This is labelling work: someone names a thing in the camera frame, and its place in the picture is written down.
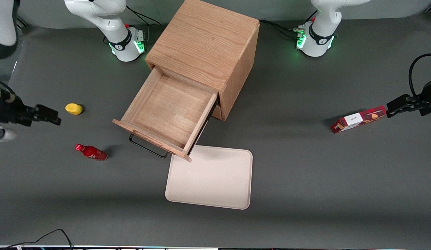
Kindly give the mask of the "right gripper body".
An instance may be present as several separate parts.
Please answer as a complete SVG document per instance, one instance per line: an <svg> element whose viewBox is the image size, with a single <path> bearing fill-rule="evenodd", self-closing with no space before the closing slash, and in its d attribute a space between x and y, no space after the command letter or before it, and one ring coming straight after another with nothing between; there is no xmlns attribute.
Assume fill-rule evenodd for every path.
<svg viewBox="0 0 431 250"><path fill-rule="evenodd" d="M22 107L21 99L12 91L0 87L0 123L16 124L18 109Z"/></svg>

